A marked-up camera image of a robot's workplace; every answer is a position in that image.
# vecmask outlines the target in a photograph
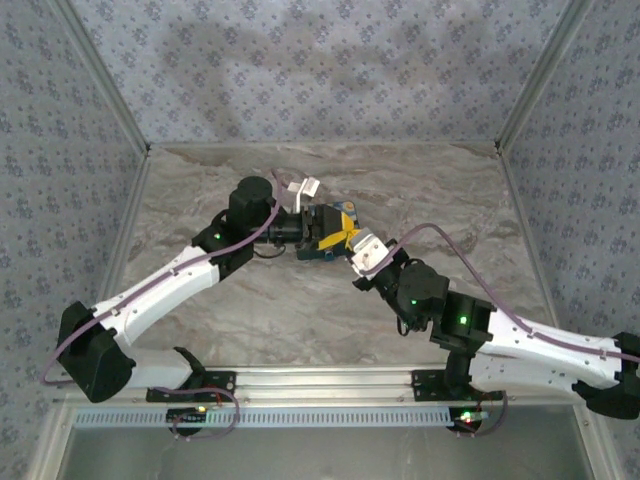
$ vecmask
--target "patterned wallpaper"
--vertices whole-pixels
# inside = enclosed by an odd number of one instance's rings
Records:
[[[640,6],[596,2],[510,154],[564,327],[640,334]],[[611,422],[629,478],[640,423]]]
[[[21,478],[49,402],[37,376],[93,303],[137,154],[45,0],[0,0],[0,478]]]
[[[493,139],[566,0],[73,0],[157,142]]]

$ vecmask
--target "yellow object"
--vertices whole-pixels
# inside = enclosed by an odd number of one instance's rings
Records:
[[[347,247],[349,247],[349,242],[360,230],[355,228],[355,223],[349,215],[342,212],[341,215],[342,220],[342,231],[332,233],[331,235],[323,238],[318,242],[318,250],[326,250],[327,248],[333,247],[334,245],[338,245],[344,241],[347,242]]]

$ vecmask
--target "wire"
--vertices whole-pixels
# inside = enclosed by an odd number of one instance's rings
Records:
[[[491,395],[489,395],[488,392],[484,392],[482,396],[486,397],[486,399],[489,400],[489,416],[492,416],[493,415],[493,399],[491,398]],[[482,410],[482,399],[478,400],[478,405],[476,407],[476,411],[480,412],[481,410]]]
[[[402,319],[400,317],[396,317],[396,328],[398,329],[398,333],[401,336],[406,337],[407,335],[409,335],[409,327],[405,325],[404,331],[403,331],[402,325],[404,325],[404,322],[402,321]]]
[[[197,394],[197,393],[215,393],[216,396],[224,395],[229,400],[231,400],[233,402],[234,406],[235,406],[235,412],[233,414],[233,419],[231,420],[231,423],[229,424],[229,426],[227,426],[221,432],[212,433],[210,435],[200,435],[200,436],[197,436],[197,437],[187,437],[187,436],[184,436],[184,435],[180,435],[178,433],[178,424],[182,420],[183,416],[182,415],[178,415],[176,418],[173,419],[173,423],[172,423],[172,426],[171,426],[171,431],[173,432],[173,435],[175,436],[176,440],[184,440],[186,442],[191,442],[191,441],[194,441],[194,440],[220,439],[220,438],[228,435],[229,433],[231,433],[236,428],[236,426],[238,425],[238,422],[240,421],[240,403],[238,402],[238,399],[233,395],[233,393],[231,393],[231,392],[229,392],[227,390],[224,390],[222,388],[205,387],[205,388],[191,388],[191,389],[186,389],[186,390],[172,390],[170,388],[156,387],[156,388],[153,388],[152,390],[157,390],[159,392],[168,393],[168,394],[171,394],[171,395],[191,395],[191,394]]]
[[[476,430],[473,430],[468,425],[465,425],[463,422],[454,421],[454,423],[457,426],[465,428],[466,430],[470,430],[469,433],[456,432],[456,434],[460,437],[468,437],[468,438],[486,437],[487,435],[490,435],[493,432],[495,432],[498,428],[500,428],[504,424],[504,421],[507,418],[508,408],[509,408],[509,397],[507,396],[507,392],[502,392],[502,409],[500,410],[500,416],[498,417],[498,420],[496,420],[496,422],[493,425],[491,425],[486,430],[476,431]]]
[[[62,352],[64,352],[69,347],[69,345],[71,345],[78,337],[80,337],[85,332],[87,332],[88,330],[93,328],[95,325],[97,325],[98,323],[102,322],[106,318],[109,318],[112,315],[111,312],[113,310],[120,310],[120,309],[124,308],[129,303],[131,303],[133,300],[135,300],[136,298],[139,298],[141,295],[144,295],[149,290],[155,288],[156,286],[158,286],[159,284],[161,284],[162,282],[164,282],[168,278],[173,277],[176,273],[179,273],[180,271],[184,270],[185,268],[188,268],[191,265],[196,264],[196,263],[208,261],[209,259],[214,258],[214,257],[219,257],[219,256],[222,256],[222,255],[226,255],[228,253],[235,252],[236,250],[239,250],[239,249],[249,245],[256,238],[258,238],[260,235],[262,235],[262,233],[267,228],[269,228],[269,225],[271,225],[271,223],[273,223],[273,221],[275,220],[276,216],[278,215],[278,210],[280,209],[280,205],[282,204],[282,182],[281,182],[281,179],[280,179],[280,175],[278,174],[278,171],[276,169],[272,169],[271,170],[271,174],[276,179],[276,186],[277,186],[277,188],[276,188],[276,203],[274,204],[273,208],[271,209],[271,214],[269,215],[267,220],[262,224],[262,226],[260,228],[258,228],[254,233],[249,235],[244,240],[241,240],[240,242],[236,243],[235,245],[231,245],[230,247],[226,247],[226,248],[223,248],[221,250],[216,250],[215,252],[207,253],[205,255],[200,255],[199,257],[194,257],[194,258],[192,258],[190,260],[187,260],[186,262],[181,263],[180,265],[175,266],[173,268],[173,273],[171,273],[170,271],[167,271],[167,272],[163,273],[162,275],[159,275],[158,277],[156,277],[153,280],[151,280],[149,283],[141,286],[138,290],[134,291],[128,297],[126,297],[123,300],[121,300],[119,303],[114,305],[108,311],[98,315],[97,317],[93,318],[89,322],[85,323],[82,327],[78,328],[71,335],[69,335],[65,340],[63,340],[62,343],[60,343],[60,345],[58,345],[58,347],[55,349],[55,351],[53,352],[53,354],[51,355],[49,360],[47,360],[47,363],[45,364],[45,367],[44,367],[42,373],[40,374],[40,378],[39,378],[40,383],[42,383],[43,385],[49,385],[49,386],[61,386],[61,385],[73,384],[74,383],[73,380],[55,380],[55,381],[47,380],[47,378],[46,378],[47,377],[47,373],[49,373],[49,370],[51,370],[51,368],[53,367],[55,362],[58,360],[60,355],[62,355]]]
[[[265,260],[271,260],[272,258],[278,258],[282,255],[284,255],[284,252],[287,251],[287,246],[286,245],[282,245],[282,248],[280,250],[278,250],[276,253],[274,253],[273,255],[263,255],[262,253],[258,252],[257,250],[253,250],[253,253],[256,254],[256,257],[258,258],[264,258]]]
[[[382,261],[380,261],[380,263],[378,263],[375,267],[373,267],[370,270],[365,270],[365,271],[361,270],[359,272],[360,275],[362,275],[362,276],[373,275],[373,274],[378,273],[383,268],[385,268],[387,265],[389,265],[393,261],[393,256],[398,252],[398,250],[400,250],[407,243],[409,243],[409,241],[411,239],[413,239],[413,237],[415,237],[421,230],[424,230],[425,228],[431,228],[432,230],[435,230],[449,244],[451,249],[455,252],[455,254],[458,256],[458,258],[460,258],[460,260],[462,260],[462,263],[464,263],[465,267],[467,267],[467,270],[469,270],[469,272],[471,273],[473,278],[476,280],[476,282],[478,282],[480,284],[480,286],[487,293],[487,295],[493,301],[493,303],[495,303],[498,306],[498,308],[500,308],[500,310],[502,310],[507,315],[507,317],[509,317],[509,319],[513,323],[515,323],[518,327],[520,327],[522,330],[524,330],[527,333],[527,335],[530,335],[532,337],[538,338],[538,339],[542,340],[543,342],[549,343],[551,345],[555,345],[556,347],[564,348],[566,350],[571,350],[571,351],[579,352],[579,353],[588,353],[588,354],[597,355],[597,356],[606,356],[606,357],[618,358],[618,359],[621,359],[621,360],[627,360],[627,361],[630,361],[630,362],[635,362],[635,363],[640,364],[640,357],[635,356],[635,355],[630,355],[628,353],[621,353],[621,352],[620,353],[619,352],[608,352],[608,351],[604,351],[604,350],[599,350],[597,348],[589,348],[589,347],[583,347],[583,346],[580,346],[580,345],[574,345],[572,343],[564,342],[562,340],[558,340],[557,338],[550,337],[549,335],[546,335],[544,333],[534,332],[533,328],[531,328],[524,321],[522,321],[520,319],[520,317],[518,317],[511,310],[511,308],[509,308],[509,306],[504,301],[502,301],[502,299],[500,299],[500,297],[495,293],[493,288],[491,288],[489,286],[489,284],[487,284],[487,282],[482,278],[482,276],[473,267],[473,265],[471,265],[471,262],[466,257],[466,255],[464,254],[464,252],[462,251],[460,246],[444,230],[442,230],[442,228],[440,228],[435,223],[422,223],[422,224],[417,225],[416,227],[412,228],[389,251],[389,253],[382,259]]]

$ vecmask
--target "marble table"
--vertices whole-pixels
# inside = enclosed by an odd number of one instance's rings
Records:
[[[516,312],[548,322],[490,145],[185,146],[154,148],[150,161],[123,287],[173,258],[226,208],[240,179],[277,167],[287,180],[320,179],[315,202],[353,201],[361,225],[385,240],[421,222],[439,224]],[[292,194],[285,198],[293,203]],[[436,233],[426,231],[407,250],[450,277],[453,289],[486,298]],[[427,334],[400,337],[391,310],[375,291],[355,289],[355,278],[344,259],[300,262],[292,251],[255,258],[159,320],[137,345],[185,346],[206,365],[446,360]]]

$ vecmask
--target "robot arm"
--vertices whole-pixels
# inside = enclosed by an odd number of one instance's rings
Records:
[[[348,257],[360,277],[354,285],[376,288],[395,312],[401,335],[432,324],[430,341],[451,352],[444,383],[454,397],[530,387],[580,396],[606,416],[638,418],[640,379],[632,358],[640,355],[640,338],[579,335],[523,318],[516,324],[491,303],[449,291],[448,278],[402,248],[376,269],[395,244],[368,229],[355,235]]]
[[[133,342],[177,305],[224,280],[253,257],[253,242],[224,255],[210,254],[229,250],[265,223],[274,206],[271,192],[263,178],[244,179],[231,194],[229,208],[167,265],[92,309],[77,302],[65,310],[58,345],[83,325],[102,318],[59,357],[90,401],[104,401],[124,388],[204,386],[206,371],[188,350],[143,350]],[[322,245],[333,247],[344,241],[347,259],[359,276],[354,285],[363,291],[376,288],[396,314],[398,332],[403,336],[425,332],[431,324],[429,340],[451,352],[443,376],[451,400],[529,386],[579,395],[603,415],[638,417],[637,364],[619,358],[640,354],[638,337],[587,337],[525,319],[520,320],[526,330],[520,328],[491,303],[449,291],[447,277],[409,258],[404,249],[379,268],[395,241],[385,244],[368,229],[355,228],[357,223],[345,219],[344,212],[320,207],[292,213],[282,209],[256,241],[305,245],[302,258],[309,258],[309,249],[318,251]],[[536,332],[575,348],[542,341]],[[576,351],[582,347],[585,351]],[[590,349],[602,355],[586,353]]]

